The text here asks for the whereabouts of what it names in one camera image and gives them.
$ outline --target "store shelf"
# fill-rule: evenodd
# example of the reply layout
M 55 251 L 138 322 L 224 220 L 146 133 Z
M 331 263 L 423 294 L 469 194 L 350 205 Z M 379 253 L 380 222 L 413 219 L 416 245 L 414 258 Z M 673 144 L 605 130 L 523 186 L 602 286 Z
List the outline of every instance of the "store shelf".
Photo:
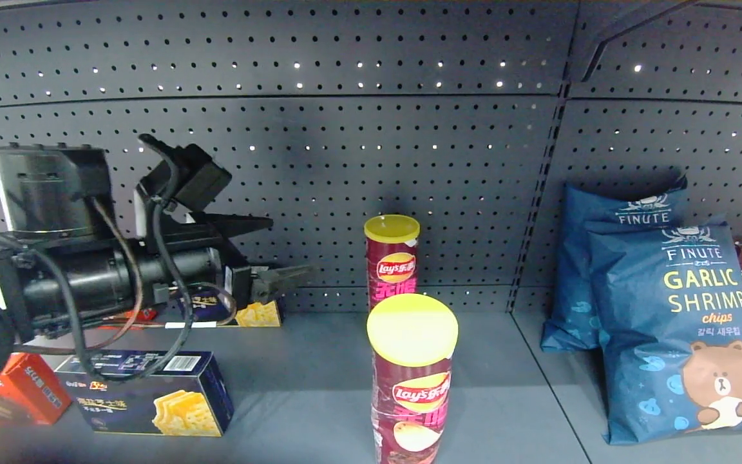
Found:
M 214 351 L 236 406 L 223 438 L 94 434 L 71 408 L 50 428 L 0 428 L 0 462 L 373 464 L 364 323 L 356 313 L 292 314 L 282 329 L 196 330 L 186 349 Z M 437 464 L 588 462 L 510 316 L 464 313 L 459 323 Z M 134 332 L 117 346 L 165 349 L 175 336 Z
M 512 315 L 592 464 L 742 462 L 742 434 L 733 432 L 712 432 L 635 447 L 606 444 L 603 439 L 607 427 L 600 387 L 600 353 L 540 351 L 539 340 L 550 298 L 549 291 L 541 287 L 520 289 Z

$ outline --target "brown bear character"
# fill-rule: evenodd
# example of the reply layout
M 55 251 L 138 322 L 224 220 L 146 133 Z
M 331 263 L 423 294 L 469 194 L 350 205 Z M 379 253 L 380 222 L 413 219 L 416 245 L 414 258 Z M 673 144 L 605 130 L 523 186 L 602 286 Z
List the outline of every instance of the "brown bear character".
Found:
M 734 427 L 742 422 L 742 341 L 727 346 L 692 343 L 683 366 L 683 388 L 698 411 L 701 429 Z

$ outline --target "wire cable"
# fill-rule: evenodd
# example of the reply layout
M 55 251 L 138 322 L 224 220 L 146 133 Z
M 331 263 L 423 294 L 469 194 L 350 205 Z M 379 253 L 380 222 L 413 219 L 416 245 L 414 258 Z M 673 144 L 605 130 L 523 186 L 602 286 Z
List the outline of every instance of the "wire cable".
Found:
M 170 169 L 171 175 L 168 178 L 168 182 L 163 193 L 161 194 L 161 196 L 153 198 L 153 200 L 155 200 L 156 202 L 156 205 L 153 208 L 153 217 L 150 219 L 153 221 L 153 240 L 156 243 L 158 252 L 160 253 L 160 260 L 167 268 L 168 273 L 171 274 L 171 277 L 173 277 L 174 282 L 176 282 L 176 287 L 179 289 L 179 293 L 182 295 L 183 302 L 185 302 L 183 304 L 183 308 L 185 309 L 185 325 L 183 326 L 182 330 L 180 330 L 180 334 L 174 342 L 173 346 L 171 346 L 171 348 L 165 353 L 162 358 L 159 358 L 156 362 L 153 362 L 153 364 L 146 367 L 144 370 L 126 376 L 103 376 L 100 372 L 97 372 L 91 361 L 91 351 L 88 350 L 88 347 L 86 347 L 85 344 L 85 332 L 82 328 L 82 320 L 79 319 L 79 312 L 77 311 L 76 300 L 73 297 L 73 289 L 71 288 L 70 282 L 68 281 L 67 276 L 65 276 L 64 271 L 59 267 L 58 264 L 56 264 L 56 261 L 54 261 L 53 258 L 50 258 L 50 256 L 47 255 L 47 253 L 45 253 L 44 251 L 35 249 L 34 247 L 29 247 L 27 246 L 27 244 L 23 244 L 20 241 L 15 240 L 14 238 L 10 238 L 0 233 L 0 244 L 2 244 L 2 246 L 11 247 L 11 249 L 18 249 L 23 251 L 23 253 L 26 253 L 27 255 L 35 256 L 39 259 L 39 261 L 41 261 L 41 264 L 43 264 L 44 267 L 46 267 L 47 270 L 50 271 L 51 274 L 53 274 L 53 278 L 56 279 L 56 281 L 59 283 L 59 290 L 62 293 L 62 299 L 64 300 L 65 306 L 68 310 L 68 316 L 70 317 L 71 335 L 73 336 L 73 346 L 76 356 L 79 358 L 80 364 L 82 364 L 82 369 L 85 370 L 85 373 L 95 380 L 101 382 L 128 382 L 133 379 L 148 376 L 160 370 L 162 367 L 165 366 L 167 362 L 170 362 L 174 355 L 176 355 L 176 353 L 179 352 L 179 350 L 182 349 L 182 347 L 185 345 L 185 342 L 188 339 L 188 335 L 191 332 L 191 326 L 194 322 L 194 308 L 191 301 L 191 293 L 189 293 L 188 287 L 185 281 L 182 279 L 182 275 L 180 275 L 179 269 L 176 267 L 176 262 L 174 262 L 171 253 L 167 249 L 165 240 L 162 237 L 162 215 L 164 215 L 165 207 L 170 203 L 171 198 L 173 198 L 174 194 L 176 193 L 176 189 L 179 185 L 179 170 L 173 160 L 171 160 L 170 157 L 168 157 L 165 153 L 158 149 L 157 144 L 148 143 L 151 140 L 155 141 L 152 136 L 141 135 L 139 136 L 139 140 L 156 151 Z
M 104 205 L 102 205 L 100 200 L 97 197 L 89 197 L 88 200 L 90 200 L 93 207 L 97 210 L 99 215 L 102 217 L 102 220 L 105 221 L 108 228 L 111 229 L 112 234 L 119 242 L 120 247 L 122 248 L 122 253 L 124 254 L 124 258 L 126 258 L 126 260 L 128 261 L 130 270 L 133 273 L 133 283 L 135 283 L 135 291 L 133 292 L 135 294 L 135 300 L 133 301 L 133 308 L 131 310 L 130 317 L 127 319 L 126 323 L 121 326 L 121 328 L 116 331 L 115 334 L 107 338 L 107 340 L 97 343 L 94 346 L 88 347 L 88 350 L 97 350 L 103 349 L 104 347 L 115 343 L 116 340 L 122 338 L 127 333 L 127 331 L 130 330 L 131 327 L 133 327 L 133 324 L 136 322 L 136 317 L 138 317 L 139 311 L 141 311 L 142 309 L 142 298 L 144 297 L 144 289 L 142 288 L 142 273 L 141 271 L 139 271 L 139 264 L 136 261 L 136 256 L 133 255 L 133 251 L 130 249 L 128 241 L 126 240 L 126 238 L 124 238 L 124 236 L 122 236 L 118 227 L 116 227 L 116 223 L 114 223 L 114 220 L 111 219 L 111 215 L 108 214 L 107 209 Z M 38 345 L 24 344 L 16 344 L 13 347 L 13 351 L 22 353 L 49 354 L 56 356 L 76 354 L 75 349 L 63 349 L 62 347 L 43 347 Z

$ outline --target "perforated metal panel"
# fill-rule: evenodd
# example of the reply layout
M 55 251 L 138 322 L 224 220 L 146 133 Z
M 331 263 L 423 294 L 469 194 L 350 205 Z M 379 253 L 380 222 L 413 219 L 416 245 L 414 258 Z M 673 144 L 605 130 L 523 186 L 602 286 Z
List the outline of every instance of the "perforated metal panel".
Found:
M 557 94 L 574 3 L 92 2 L 0 12 L 0 106 Z M 567 27 L 551 27 L 567 24 Z
M 509 285 L 442 285 L 419 291 L 441 300 L 453 311 L 505 311 Z M 358 287 L 301 288 L 286 296 L 289 311 L 334 312 L 366 311 L 368 291 Z
M 597 48 L 578 39 L 591 50 L 577 56 L 571 96 L 742 102 L 742 2 L 656 4 L 651 18 L 580 19 L 578 37 Z
M 122 229 L 132 188 L 156 165 L 136 134 L 197 143 L 232 171 L 210 206 L 267 215 L 238 238 L 256 262 L 312 264 L 314 285 L 365 284 L 362 225 L 383 212 L 424 224 L 421 283 L 511 285 L 553 97 L 191 99 L 0 108 L 0 144 L 109 150 Z M 0 226 L 3 225 L 0 212 Z
M 689 176 L 689 222 L 726 213 L 742 234 L 742 105 L 572 100 L 540 204 L 523 285 L 553 282 L 565 181 L 631 199 Z
M 365 310 L 361 227 L 380 212 L 421 221 L 421 285 L 450 285 L 444 299 L 466 310 L 500 308 L 521 271 L 521 285 L 553 285 L 565 179 L 637 197 L 688 170 L 692 220 L 725 211 L 742 232 L 742 105 L 728 103 L 742 103 L 742 3 L 577 13 L 152 0 L 0 11 L 0 144 L 109 150 L 127 231 L 130 191 L 157 162 L 136 135 L 203 146 L 234 176 L 209 210 L 276 220 L 236 240 L 249 258 L 318 269 L 317 288 L 289 299 L 306 311 Z

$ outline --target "red chip can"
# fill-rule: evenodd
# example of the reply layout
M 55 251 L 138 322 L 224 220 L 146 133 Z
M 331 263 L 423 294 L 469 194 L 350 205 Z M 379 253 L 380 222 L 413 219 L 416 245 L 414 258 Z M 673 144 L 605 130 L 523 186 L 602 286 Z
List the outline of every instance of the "red chip can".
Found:
M 368 310 L 389 296 L 417 289 L 420 223 L 406 215 L 379 215 L 365 223 Z
M 378 464 L 431 464 L 439 450 L 457 319 L 430 296 L 386 298 L 368 315 Z

